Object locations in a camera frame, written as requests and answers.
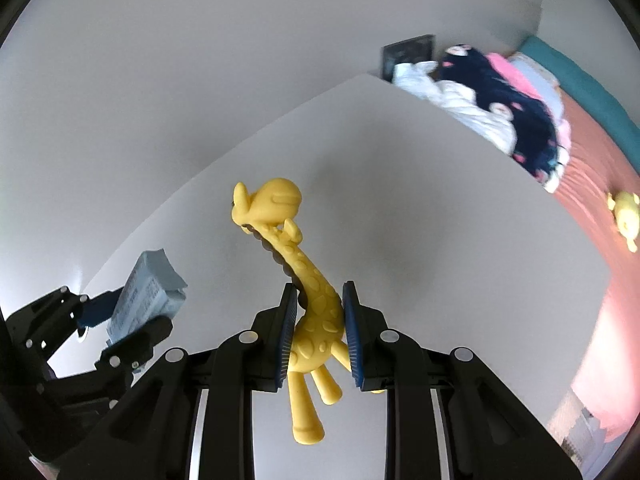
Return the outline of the pink bed mattress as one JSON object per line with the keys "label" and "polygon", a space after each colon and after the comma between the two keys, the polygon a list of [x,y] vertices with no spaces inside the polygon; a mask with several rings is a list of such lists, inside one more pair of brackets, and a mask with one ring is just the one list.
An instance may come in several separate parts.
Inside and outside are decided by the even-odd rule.
{"label": "pink bed mattress", "polygon": [[611,271],[602,307],[572,388],[612,441],[639,414],[639,255],[627,248],[606,196],[639,192],[639,176],[605,130],[567,93],[570,161],[554,196],[596,245]]}

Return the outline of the navy patterned garment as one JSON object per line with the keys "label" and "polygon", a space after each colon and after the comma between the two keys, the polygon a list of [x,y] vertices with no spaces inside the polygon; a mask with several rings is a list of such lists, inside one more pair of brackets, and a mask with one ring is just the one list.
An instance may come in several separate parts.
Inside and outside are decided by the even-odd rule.
{"label": "navy patterned garment", "polygon": [[559,144],[544,102],[512,86],[486,55],[467,44],[446,50],[440,78],[472,89],[480,108],[506,118],[515,130],[511,157],[540,184],[551,188],[559,177]]}

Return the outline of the white crumpled cloth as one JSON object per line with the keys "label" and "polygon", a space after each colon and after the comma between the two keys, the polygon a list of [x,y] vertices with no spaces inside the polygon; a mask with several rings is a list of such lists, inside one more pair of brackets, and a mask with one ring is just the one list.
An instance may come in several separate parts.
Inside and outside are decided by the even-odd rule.
{"label": "white crumpled cloth", "polygon": [[436,81],[431,73],[436,61],[395,66],[393,85],[441,108],[468,126],[506,155],[512,155],[516,144],[513,113],[506,104],[491,103],[488,110],[476,102],[476,92],[452,80]]}

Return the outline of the light blue folded blanket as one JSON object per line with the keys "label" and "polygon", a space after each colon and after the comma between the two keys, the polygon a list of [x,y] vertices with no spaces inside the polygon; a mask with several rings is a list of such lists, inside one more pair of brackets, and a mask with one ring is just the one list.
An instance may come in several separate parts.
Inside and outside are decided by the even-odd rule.
{"label": "light blue folded blanket", "polygon": [[551,72],[529,56],[516,52],[508,61],[517,68],[540,94],[544,104],[550,110],[555,122],[560,122],[564,115],[564,105],[560,95],[560,83]]}

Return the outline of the black picture frame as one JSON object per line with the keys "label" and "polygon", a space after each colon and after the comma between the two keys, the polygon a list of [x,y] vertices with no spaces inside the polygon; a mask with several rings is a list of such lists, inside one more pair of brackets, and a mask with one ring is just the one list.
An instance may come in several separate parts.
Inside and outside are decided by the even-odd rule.
{"label": "black picture frame", "polygon": [[393,81],[395,66],[431,61],[434,53],[435,36],[423,35],[388,44],[381,51],[381,78]]}

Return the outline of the teal pillow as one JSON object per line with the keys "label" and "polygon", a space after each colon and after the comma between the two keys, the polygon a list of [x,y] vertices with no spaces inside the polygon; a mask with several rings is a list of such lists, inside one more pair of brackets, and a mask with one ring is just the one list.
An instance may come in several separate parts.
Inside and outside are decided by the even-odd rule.
{"label": "teal pillow", "polygon": [[631,167],[639,172],[639,127],[615,96],[568,56],[537,36],[529,36],[518,50],[558,78],[564,92],[606,131]]}

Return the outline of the yellow duck plush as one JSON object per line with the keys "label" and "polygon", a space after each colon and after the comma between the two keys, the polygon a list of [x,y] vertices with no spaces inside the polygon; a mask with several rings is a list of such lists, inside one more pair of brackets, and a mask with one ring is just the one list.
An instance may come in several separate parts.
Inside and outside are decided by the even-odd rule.
{"label": "yellow duck plush", "polygon": [[613,213],[617,231],[626,240],[628,250],[635,254],[638,252],[639,196],[624,191],[608,193],[606,203],[608,210]]}

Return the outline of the yellow giraffe teether toy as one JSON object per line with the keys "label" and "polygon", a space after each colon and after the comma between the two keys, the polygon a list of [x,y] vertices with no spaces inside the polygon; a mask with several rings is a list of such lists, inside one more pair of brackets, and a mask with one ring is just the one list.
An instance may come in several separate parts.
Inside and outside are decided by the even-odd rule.
{"label": "yellow giraffe teether toy", "polygon": [[293,438],[299,444],[314,445],[324,438],[324,429],[306,377],[314,381],[322,402],[333,405],[341,400],[343,391],[326,362],[336,359],[346,370],[352,364],[345,342],[342,300],[300,247],[303,233],[295,217],[302,201],[298,186],[285,178],[271,179],[255,192],[239,182],[233,189],[231,218],[262,243],[298,291],[304,314],[293,330],[286,381]]}

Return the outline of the light blue wipes packet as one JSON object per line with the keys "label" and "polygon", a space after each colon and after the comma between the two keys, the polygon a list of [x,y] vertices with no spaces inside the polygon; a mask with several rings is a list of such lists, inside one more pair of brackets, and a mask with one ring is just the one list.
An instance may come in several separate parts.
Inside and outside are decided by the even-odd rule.
{"label": "light blue wipes packet", "polygon": [[107,344],[117,344],[153,318],[174,318],[186,302],[187,287],[163,249],[142,252],[108,320]]}

